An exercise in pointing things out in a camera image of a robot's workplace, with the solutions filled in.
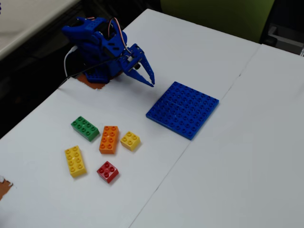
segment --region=blue robotic arm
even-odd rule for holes
[[[116,19],[109,23],[104,18],[78,17],[75,24],[64,26],[62,32],[78,47],[86,65],[95,66],[104,62],[85,72],[89,82],[108,83],[111,77],[123,71],[151,87],[155,84],[154,73],[144,51],[137,44],[131,47],[125,45],[127,35],[120,30]],[[140,64],[152,83],[137,72]]]

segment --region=blue lego baseplate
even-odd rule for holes
[[[174,82],[146,117],[191,140],[218,103],[218,99]]]

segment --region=red wire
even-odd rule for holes
[[[111,25],[111,22],[112,20],[115,20],[117,26],[118,26],[118,30],[119,30],[119,33],[120,33],[120,38],[122,39],[122,42],[123,42],[123,45],[124,45],[124,48],[130,53],[132,54],[132,52],[127,48],[125,42],[124,42],[124,38],[123,38],[123,33],[122,33],[122,30],[120,29],[120,26],[119,26],[119,23],[118,23],[118,20],[116,18],[112,18],[110,21],[109,21],[109,25],[108,25],[108,37],[110,37],[110,25]]]

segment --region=yellow lego brick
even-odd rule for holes
[[[130,151],[133,151],[135,147],[141,142],[140,138],[133,134],[132,132],[128,132],[125,136],[120,140],[121,144],[128,148]]]
[[[65,150],[68,169],[72,177],[78,177],[86,173],[86,167],[78,146]]]

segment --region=chair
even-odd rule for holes
[[[161,0],[161,8],[174,17],[258,43],[274,1]]]

